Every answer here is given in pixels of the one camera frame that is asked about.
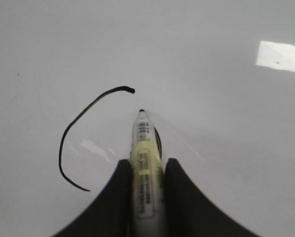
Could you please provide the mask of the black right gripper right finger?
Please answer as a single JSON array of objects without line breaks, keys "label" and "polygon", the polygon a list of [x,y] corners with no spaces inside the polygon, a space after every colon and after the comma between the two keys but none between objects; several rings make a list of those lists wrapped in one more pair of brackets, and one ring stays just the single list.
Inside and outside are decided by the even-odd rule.
[{"label": "black right gripper right finger", "polygon": [[170,237],[257,236],[212,203],[175,158],[165,168],[165,201]]}]

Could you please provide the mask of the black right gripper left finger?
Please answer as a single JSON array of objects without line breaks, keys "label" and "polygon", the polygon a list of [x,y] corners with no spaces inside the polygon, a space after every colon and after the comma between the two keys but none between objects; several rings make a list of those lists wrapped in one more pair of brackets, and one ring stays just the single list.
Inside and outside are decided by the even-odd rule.
[{"label": "black right gripper left finger", "polygon": [[106,186],[75,220],[56,237],[126,237],[130,216],[132,168],[118,162]]}]

